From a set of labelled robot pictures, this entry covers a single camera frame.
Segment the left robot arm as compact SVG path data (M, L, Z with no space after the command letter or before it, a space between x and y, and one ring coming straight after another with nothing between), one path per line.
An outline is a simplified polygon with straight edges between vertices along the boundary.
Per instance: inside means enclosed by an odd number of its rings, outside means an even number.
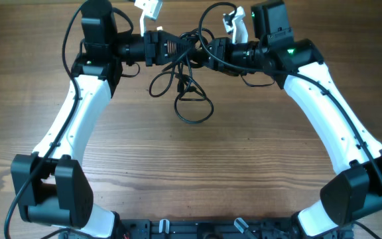
M96 121L123 77L123 65L180 62L192 44L165 31L119 32L121 10L109 1L86 1L75 11L84 39L71 66L70 87L52 126L28 155L11 163L15 210L25 222L56 226L58 234L86 238L128 238L116 212L94 202L82 159Z

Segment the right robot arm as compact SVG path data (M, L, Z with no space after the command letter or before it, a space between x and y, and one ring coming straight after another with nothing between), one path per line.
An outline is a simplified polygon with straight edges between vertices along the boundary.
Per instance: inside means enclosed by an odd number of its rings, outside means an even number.
M322 236L382 210L382 144L346 103L319 50L308 39L294 40L282 1L252 6L251 17L256 41L249 41L243 12L234 7L223 16L228 37L202 49L215 70L270 76L298 104L324 144L336 175L317 202L296 214L300 235Z

